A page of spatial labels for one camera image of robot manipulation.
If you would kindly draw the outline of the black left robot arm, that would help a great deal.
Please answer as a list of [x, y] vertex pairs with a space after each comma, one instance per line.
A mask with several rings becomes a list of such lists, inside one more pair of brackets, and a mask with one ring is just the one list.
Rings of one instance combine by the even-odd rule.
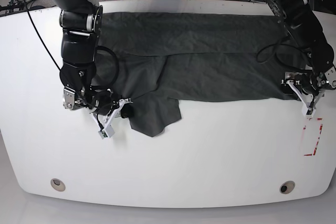
[[268, 0], [268, 5], [296, 46], [310, 56], [311, 85], [317, 90], [335, 90], [334, 51], [309, 0]]

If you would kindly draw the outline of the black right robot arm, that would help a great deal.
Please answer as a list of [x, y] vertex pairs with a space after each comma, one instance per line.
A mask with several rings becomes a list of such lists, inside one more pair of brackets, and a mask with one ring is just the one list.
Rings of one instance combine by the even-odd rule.
[[[112, 86], [119, 75], [115, 53], [98, 44], [103, 7], [99, 0], [54, 0], [61, 9], [62, 27], [60, 80], [64, 85], [64, 106], [69, 110], [87, 108], [96, 115], [110, 115], [120, 107], [121, 98]], [[112, 57], [114, 73], [105, 85], [92, 85], [97, 73], [95, 57], [104, 51]]]

